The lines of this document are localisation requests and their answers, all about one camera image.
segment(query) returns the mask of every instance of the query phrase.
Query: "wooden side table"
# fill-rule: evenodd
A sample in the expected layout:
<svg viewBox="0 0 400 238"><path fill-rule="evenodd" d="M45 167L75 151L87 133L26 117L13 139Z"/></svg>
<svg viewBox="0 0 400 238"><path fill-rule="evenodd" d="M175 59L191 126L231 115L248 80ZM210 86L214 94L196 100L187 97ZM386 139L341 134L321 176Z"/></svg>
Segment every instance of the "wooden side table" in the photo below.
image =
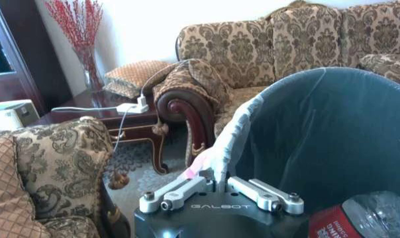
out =
<svg viewBox="0 0 400 238"><path fill-rule="evenodd" d="M65 102L61 107L105 108L115 107L121 103L136 103L136 100L131 100L105 91L97 93L84 91ZM125 116L120 135L117 135L117 131L123 114L119 114L115 109L103 111L49 112L32 125L60 123L83 116L97 118L108 129L113 144L116 143L117 136L120 137L119 143L140 140L151 142L152 167L157 174L163 175L168 173L167 165L161 163L164 134L155 134L152 132L152 128L157 123L157 116L151 96L147 97L147 103L147 112Z"/></svg>

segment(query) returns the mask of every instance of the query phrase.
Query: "plastic bottle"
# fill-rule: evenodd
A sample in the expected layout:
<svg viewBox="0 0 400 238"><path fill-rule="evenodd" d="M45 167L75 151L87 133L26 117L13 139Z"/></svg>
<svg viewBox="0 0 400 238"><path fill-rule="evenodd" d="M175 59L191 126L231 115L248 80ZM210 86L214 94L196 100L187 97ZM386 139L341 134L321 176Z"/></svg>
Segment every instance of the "plastic bottle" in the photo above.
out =
<svg viewBox="0 0 400 238"><path fill-rule="evenodd" d="M315 213L310 238L400 238L400 197L388 191L357 195Z"/></svg>

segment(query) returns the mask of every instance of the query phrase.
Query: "wooden cabinet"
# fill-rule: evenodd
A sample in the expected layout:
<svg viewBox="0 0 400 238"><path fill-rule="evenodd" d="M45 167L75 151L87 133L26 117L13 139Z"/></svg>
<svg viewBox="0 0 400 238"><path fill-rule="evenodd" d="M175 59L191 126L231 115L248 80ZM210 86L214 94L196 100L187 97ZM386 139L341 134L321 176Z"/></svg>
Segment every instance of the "wooden cabinet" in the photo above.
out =
<svg viewBox="0 0 400 238"><path fill-rule="evenodd" d="M34 1L0 0L0 102L30 99L42 115L69 98Z"/></svg>

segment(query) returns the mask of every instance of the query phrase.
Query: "sofa cushion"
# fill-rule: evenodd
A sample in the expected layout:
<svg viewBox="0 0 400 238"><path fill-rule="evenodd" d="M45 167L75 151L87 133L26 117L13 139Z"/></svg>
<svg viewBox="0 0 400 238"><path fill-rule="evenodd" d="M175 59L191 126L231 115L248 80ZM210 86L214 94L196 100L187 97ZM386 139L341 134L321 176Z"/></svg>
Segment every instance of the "sofa cushion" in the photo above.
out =
<svg viewBox="0 0 400 238"><path fill-rule="evenodd" d="M128 98L137 97L147 80L168 65L168 63L157 60L143 60L115 68L104 74L104 77L109 80L104 90Z"/></svg>
<svg viewBox="0 0 400 238"><path fill-rule="evenodd" d="M40 220L53 238L99 238L92 220L81 216L66 216Z"/></svg>
<svg viewBox="0 0 400 238"><path fill-rule="evenodd" d="M341 66L341 13L334 8L306 6L270 19L275 78L322 66Z"/></svg>
<svg viewBox="0 0 400 238"><path fill-rule="evenodd" d="M400 54L400 2L342 10L341 54L346 67L367 54Z"/></svg>
<svg viewBox="0 0 400 238"><path fill-rule="evenodd" d="M10 135L0 137L0 238L50 237L33 220L34 209L24 191L16 168L16 143Z"/></svg>
<svg viewBox="0 0 400 238"><path fill-rule="evenodd" d="M231 103L227 103L220 112L215 115L214 122L214 136L218 137L220 134L226 124L232 118L234 112L236 108L248 101L266 87L250 87L250 88L239 88L234 89L234 99Z"/></svg>
<svg viewBox="0 0 400 238"><path fill-rule="evenodd" d="M103 168L112 143L103 123L91 117L26 127L12 134L17 170L29 192L36 218L99 217Z"/></svg>
<svg viewBox="0 0 400 238"><path fill-rule="evenodd" d="M178 37L180 60L203 59L232 88L274 82L271 27L267 21L191 25Z"/></svg>
<svg viewBox="0 0 400 238"><path fill-rule="evenodd" d="M359 59L359 66L400 83L400 55L365 55Z"/></svg>

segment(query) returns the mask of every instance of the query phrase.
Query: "floor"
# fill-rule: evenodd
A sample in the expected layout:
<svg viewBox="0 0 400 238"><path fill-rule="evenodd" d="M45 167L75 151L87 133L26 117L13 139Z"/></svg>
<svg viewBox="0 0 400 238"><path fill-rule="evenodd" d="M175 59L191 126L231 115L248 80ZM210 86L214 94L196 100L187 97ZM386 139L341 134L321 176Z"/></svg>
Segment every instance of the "floor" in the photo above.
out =
<svg viewBox="0 0 400 238"><path fill-rule="evenodd" d="M133 210L137 207L137 200L143 192L159 189L176 178L184 169L186 137L184 124L171 126L163 147L163 161L168 166L169 173L163 176L157 175L152 170L149 142L131 142L117 146L105 168L103 181L108 195L129 221L131 237L135 237ZM111 190L107 186L108 177L115 166L129 177L128 185L119 190Z"/></svg>

